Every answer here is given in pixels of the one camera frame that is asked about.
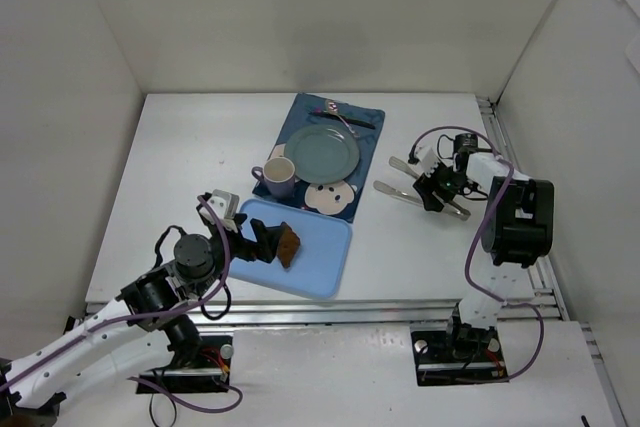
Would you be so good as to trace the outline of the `silver metal tongs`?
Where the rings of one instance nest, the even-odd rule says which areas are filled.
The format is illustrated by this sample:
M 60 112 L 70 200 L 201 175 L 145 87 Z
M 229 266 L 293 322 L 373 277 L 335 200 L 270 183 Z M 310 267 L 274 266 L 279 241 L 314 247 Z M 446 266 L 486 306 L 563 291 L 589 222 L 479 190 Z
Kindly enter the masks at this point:
M 401 160 L 398 157 L 395 156 L 391 156 L 389 158 L 389 166 L 392 167 L 395 170 L 398 170 L 406 175 L 408 175 L 414 182 L 418 179 L 418 177 L 423 174 L 419 174 L 417 171 L 415 171 L 407 162 Z M 375 180 L 373 183 L 373 187 L 376 191 L 383 193 L 387 196 L 390 196 L 396 200 L 401 200 L 404 202 L 408 202 L 411 203 L 413 205 L 416 205 L 418 207 L 421 207 L 423 210 L 423 204 L 421 199 L 419 198 L 418 194 L 416 193 L 415 195 L 401 191 L 395 187 L 390 186 L 389 184 L 379 181 L 379 180 Z M 454 200 L 451 201 L 450 203 L 445 203 L 444 204 L 444 208 L 441 212 L 432 212 L 432 213 L 439 213 L 439 214 L 445 214 L 445 215 L 449 215 L 452 216 L 454 218 L 457 218 L 458 220 L 461 221 L 467 221 L 469 219 L 469 217 L 471 216 L 471 213 L 465 209 L 464 207 L 460 206 L 458 203 L 456 203 Z

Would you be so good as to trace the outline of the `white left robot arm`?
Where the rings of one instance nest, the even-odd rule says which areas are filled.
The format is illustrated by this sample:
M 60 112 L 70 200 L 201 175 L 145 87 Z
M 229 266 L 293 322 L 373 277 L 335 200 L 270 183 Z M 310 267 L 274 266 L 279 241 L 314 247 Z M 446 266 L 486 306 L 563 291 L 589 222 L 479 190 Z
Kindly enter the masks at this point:
M 282 222 L 253 219 L 254 237 L 232 223 L 208 222 L 208 235 L 179 232 L 173 257 L 153 267 L 83 323 L 39 351 L 1 367 L 1 417 L 52 420 L 65 401 L 109 381 L 163 368 L 189 366 L 203 341 L 189 311 L 226 291 L 233 260 L 270 264 L 295 254 L 299 239 Z

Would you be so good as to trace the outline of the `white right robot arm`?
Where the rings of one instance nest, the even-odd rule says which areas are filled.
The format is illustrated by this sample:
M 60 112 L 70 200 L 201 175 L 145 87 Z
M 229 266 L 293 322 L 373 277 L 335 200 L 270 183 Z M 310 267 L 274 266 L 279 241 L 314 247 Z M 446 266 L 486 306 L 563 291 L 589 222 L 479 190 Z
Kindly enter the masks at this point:
M 455 136 L 449 164 L 418 142 L 408 161 L 423 170 L 414 188 L 427 211 L 468 218 L 455 198 L 486 195 L 464 264 L 470 291 L 454 308 L 445 341 L 450 349 L 475 342 L 485 346 L 495 335 L 513 284 L 551 249 L 554 185 L 517 171 L 486 136 L 468 128 Z

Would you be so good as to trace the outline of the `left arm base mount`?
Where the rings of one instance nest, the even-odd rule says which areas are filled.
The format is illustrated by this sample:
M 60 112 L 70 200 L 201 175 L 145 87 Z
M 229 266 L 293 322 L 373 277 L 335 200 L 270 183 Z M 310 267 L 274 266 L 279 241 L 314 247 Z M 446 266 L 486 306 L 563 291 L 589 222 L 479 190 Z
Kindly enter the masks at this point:
M 208 335 L 196 356 L 180 368 L 156 368 L 140 377 L 173 394 L 224 393 L 228 391 L 233 357 L 233 337 Z

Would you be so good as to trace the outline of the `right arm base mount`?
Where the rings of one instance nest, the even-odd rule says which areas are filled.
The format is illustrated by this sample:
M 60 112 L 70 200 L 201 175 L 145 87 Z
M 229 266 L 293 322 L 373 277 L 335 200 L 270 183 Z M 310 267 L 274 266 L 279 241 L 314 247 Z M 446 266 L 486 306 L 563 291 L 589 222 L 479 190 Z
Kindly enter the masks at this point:
M 508 377 L 495 330 L 472 333 L 469 339 L 452 345 L 445 330 L 412 330 L 410 336 L 419 387 L 478 385 Z

